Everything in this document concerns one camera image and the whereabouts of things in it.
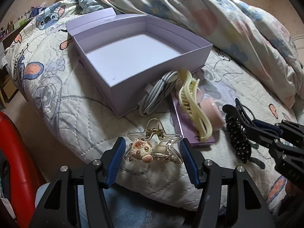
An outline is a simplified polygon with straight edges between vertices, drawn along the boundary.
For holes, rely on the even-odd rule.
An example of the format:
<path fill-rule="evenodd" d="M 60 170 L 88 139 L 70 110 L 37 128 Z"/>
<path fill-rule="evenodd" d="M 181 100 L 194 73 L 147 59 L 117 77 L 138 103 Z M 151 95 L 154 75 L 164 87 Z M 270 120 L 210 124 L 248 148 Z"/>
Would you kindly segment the clear star hair clip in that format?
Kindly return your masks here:
<path fill-rule="evenodd" d="M 159 119 L 150 119 L 142 132 L 128 131 L 126 135 L 131 143 L 124 154 L 124 160 L 139 160 L 146 164 L 153 161 L 183 164 L 180 153 L 174 148 L 175 144 L 182 141 L 182 135 L 167 133 Z"/>

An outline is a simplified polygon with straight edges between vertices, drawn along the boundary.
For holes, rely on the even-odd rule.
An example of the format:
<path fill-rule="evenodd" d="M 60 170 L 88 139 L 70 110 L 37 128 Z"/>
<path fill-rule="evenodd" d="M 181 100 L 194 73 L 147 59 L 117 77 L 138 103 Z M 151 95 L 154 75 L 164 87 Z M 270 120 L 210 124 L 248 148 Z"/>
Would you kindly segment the pink round compact case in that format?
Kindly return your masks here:
<path fill-rule="evenodd" d="M 203 99 L 199 103 L 199 106 L 206 114 L 214 131 L 218 131 L 223 128 L 225 124 L 224 119 L 219 111 L 219 108 L 212 98 Z"/>

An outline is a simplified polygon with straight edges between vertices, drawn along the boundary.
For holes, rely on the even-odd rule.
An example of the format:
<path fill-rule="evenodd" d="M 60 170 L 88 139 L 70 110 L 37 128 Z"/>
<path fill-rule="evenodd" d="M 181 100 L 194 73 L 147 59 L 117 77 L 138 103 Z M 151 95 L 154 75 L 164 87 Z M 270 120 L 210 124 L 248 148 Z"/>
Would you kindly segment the cream yellow hair claw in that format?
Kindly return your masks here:
<path fill-rule="evenodd" d="M 181 82 L 181 88 L 178 91 L 179 104 L 198 130 L 200 141 L 206 142 L 212 136 L 213 128 L 209 118 L 197 103 L 197 88 L 200 79 L 193 78 L 188 70 L 181 70 L 179 80 Z"/>

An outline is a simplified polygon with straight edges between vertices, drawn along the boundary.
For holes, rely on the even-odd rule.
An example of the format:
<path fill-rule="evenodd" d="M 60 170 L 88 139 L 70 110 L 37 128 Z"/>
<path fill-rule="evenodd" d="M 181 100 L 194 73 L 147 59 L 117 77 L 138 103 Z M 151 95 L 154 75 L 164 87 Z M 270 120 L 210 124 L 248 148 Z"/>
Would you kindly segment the red chair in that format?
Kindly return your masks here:
<path fill-rule="evenodd" d="M 30 155 L 12 120 L 1 112 L 1 152 L 9 163 L 10 204 L 19 227 L 29 227 L 35 212 L 38 188 L 45 184 L 40 169 Z"/>

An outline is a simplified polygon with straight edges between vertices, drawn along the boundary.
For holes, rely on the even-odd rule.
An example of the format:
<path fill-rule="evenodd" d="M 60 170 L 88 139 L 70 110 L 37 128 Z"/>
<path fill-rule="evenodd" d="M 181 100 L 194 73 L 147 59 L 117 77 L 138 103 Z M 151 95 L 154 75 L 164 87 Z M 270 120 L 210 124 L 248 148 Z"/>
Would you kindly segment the open lilac gift box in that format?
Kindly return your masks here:
<path fill-rule="evenodd" d="M 175 70 L 202 68 L 212 44 L 145 14 L 107 8 L 66 23 L 81 62 L 117 117 L 136 108 L 145 87 Z"/>

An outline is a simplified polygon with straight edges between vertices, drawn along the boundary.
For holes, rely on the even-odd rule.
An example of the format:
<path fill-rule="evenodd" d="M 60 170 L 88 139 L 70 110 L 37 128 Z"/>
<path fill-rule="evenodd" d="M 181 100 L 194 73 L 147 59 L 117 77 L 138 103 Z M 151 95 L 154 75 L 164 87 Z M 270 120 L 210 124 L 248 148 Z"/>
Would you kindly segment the floral duvet blanket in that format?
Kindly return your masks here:
<path fill-rule="evenodd" d="M 78 0 L 82 13 L 111 7 L 177 23 L 251 71 L 291 108 L 303 98 L 303 65 L 289 31 L 270 13 L 240 0 Z"/>

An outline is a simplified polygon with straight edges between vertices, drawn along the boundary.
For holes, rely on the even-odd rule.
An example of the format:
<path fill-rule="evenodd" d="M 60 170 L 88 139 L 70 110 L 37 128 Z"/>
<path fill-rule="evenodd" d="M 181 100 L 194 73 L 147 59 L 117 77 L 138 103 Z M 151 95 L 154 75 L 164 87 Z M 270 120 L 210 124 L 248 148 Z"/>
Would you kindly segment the cluttered desk shelf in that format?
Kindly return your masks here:
<path fill-rule="evenodd" d="M 26 10 L 20 17 L 18 17 L 16 22 L 10 20 L 8 22 L 6 28 L 4 28 L 4 27 L 1 28 L 1 40 L 3 40 L 6 36 L 8 36 L 14 30 L 21 27 L 23 24 L 25 24 L 31 18 L 37 16 L 44 9 L 46 9 L 45 6 L 38 6 L 38 7 L 31 6 L 30 10 Z"/>

